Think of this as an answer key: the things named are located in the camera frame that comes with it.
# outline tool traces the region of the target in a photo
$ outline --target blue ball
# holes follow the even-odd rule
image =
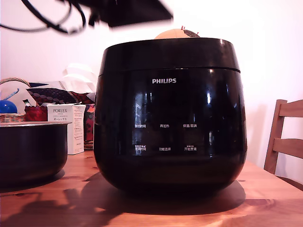
[[[0,101],[0,114],[16,114],[17,113],[17,107],[14,103],[8,100],[2,100]]]

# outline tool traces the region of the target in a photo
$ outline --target black cable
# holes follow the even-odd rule
[[[69,2],[69,7],[70,8],[69,8],[69,11],[67,12],[67,14],[60,21],[57,22],[58,25],[67,21],[67,19],[70,17],[70,15],[71,15],[71,3],[70,2]],[[6,28],[9,30],[13,30],[13,31],[17,31],[17,32],[42,32],[42,31],[45,31],[50,28],[49,26],[46,26],[46,27],[40,27],[40,28],[22,29],[22,28],[16,28],[16,27],[3,25],[3,24],[0,24],[0,27]]]
[[[55,29],[56,31],[61,32],[61,33],[65,33],[65,34],[75,34],[75,33],[78,33],[78,32],[81,32],[81,31],[84,30],[84,27],[86,25],[85,15],[84,15],[83,10],[82,10],[81,6],[79,5],[79,3],[77,3],[74,0],[67,0],[67,1],[68,1],[69,5],[70,5],[70,10],[71,10],[71,5],[73,5],[78,10],[78,12],[80,13],[81,18],[82,18],[82,27],[80,27],[78,30],[77,29],[73,29],[71,31],[67,31],[66,29],[62,28],[61,27],[61,23],[58,23],[57,25],[55,25],[50,20],[46,19],[44,16],[42,16],[40,14],[40,12],[28,0],[21,0],[21,1],[27,7],[27,9],[29,11],[31,11],[32,14],[34,14],[39,20],[41,20],[43,23],[46,24],[46,27],[44,27],[43,29],[48,29],[48,28],[51,27],[51,28]],[[29,31],[29,32],[38,32],[38,31],[41,31],[39,29],[38,30],[36,30],[36,29],[30,29],[30,30],[32,30],[32,31]],[[26,29],[17,29],[17,31],[28,32]]]

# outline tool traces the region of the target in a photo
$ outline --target chair backrest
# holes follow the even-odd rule
[[[276,172],[278,153],[303,158],[303,140],[281,139],[284,117],[303,117],[303,100],[287,103],[278,99],[268,142],[264,169],[272,174]]]

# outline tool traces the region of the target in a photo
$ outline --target rice cooker lid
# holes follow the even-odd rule
[[[105,49],[100,75],[133,70],[180,68],[240,72],[232,43],[215,38],[170,38],[117,44]]]

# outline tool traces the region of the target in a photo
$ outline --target white box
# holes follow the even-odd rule
[[[83,118],[85,105],[47,105],[49,122],[71,122],[67,125],[67,154],[75,155],[84,151]]]

